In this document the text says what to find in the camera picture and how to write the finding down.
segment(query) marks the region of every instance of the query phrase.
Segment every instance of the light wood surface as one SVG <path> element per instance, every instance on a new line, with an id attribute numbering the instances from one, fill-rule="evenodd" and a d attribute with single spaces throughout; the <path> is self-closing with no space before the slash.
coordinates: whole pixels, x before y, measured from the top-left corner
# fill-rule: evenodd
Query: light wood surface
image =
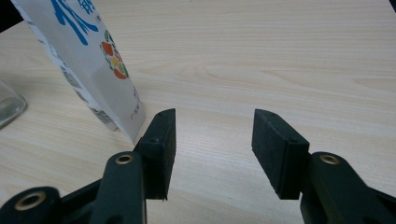
<path id="1" fill-rule="evenodd" d="M 396 196 L 396 14 L 388 0 L 93 1 L 147 110 L 177 110 L 169 201 L 148 223 L 303 223 L 251 151 L 253 112 L 276 112 Z M 27 24 L 0 34 L 0 78 L 29 107 L 0 130 L 0 204 L 62 195 L 132 150 L 72 91 Z"/>

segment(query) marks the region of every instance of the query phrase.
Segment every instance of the transparent glass object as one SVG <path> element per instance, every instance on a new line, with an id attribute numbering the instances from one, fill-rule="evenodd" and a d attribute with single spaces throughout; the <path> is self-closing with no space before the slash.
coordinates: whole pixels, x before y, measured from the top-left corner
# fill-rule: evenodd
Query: transparent glass object
<path id="1" fill-rule="evenodd" d="M 24 98 L 0 79 L 0 129 L 23 113 L 26 106 Z"/>

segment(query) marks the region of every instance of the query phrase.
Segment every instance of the white carton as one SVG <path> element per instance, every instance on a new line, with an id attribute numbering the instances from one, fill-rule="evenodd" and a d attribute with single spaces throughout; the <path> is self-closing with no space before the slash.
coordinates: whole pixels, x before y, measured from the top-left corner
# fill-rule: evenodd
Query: white carton
<path id="1" fill-rule="evenodd" d="M 145 111 L 91 0 L 11 1 L 93 114 L 134 141 Z"/>

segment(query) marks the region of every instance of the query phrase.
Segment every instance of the wooden table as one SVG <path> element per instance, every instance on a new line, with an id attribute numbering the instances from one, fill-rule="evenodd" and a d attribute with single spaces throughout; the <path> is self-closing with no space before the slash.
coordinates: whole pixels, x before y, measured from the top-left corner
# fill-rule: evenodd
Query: wooden table
<path id="1" fill-rule="evenodd" d="M 396 14 L 388 0 L 93 1 L 147 120 L 177 110 L 169 201 L 149 223 L 303 223 L 251 151 L 253 112 L 276 112 L 311 144 L 396 196 Z M 134 146 L 73 92 L 27 24 L 0 34 L 0 78 L 29 108 L 0 131 L 0 204 L 36 186 L 62 195 Z"/>

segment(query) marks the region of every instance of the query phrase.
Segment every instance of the fruit illustration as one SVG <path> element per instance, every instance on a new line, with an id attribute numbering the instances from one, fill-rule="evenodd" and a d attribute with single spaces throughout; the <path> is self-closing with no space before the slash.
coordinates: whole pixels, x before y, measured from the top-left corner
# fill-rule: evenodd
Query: fruit illustration
<path id="1" fill-rule="evenodd" d="M 117 51 L 113 38 L 108 31 L 105 32 L 105 41 L 102 42 L 100 48 L 105 55 L 106 61 L 114 75 L 119 79 L 126 79 L 129 77 L 128 70 L 122 61 L 122 58 Z"/>

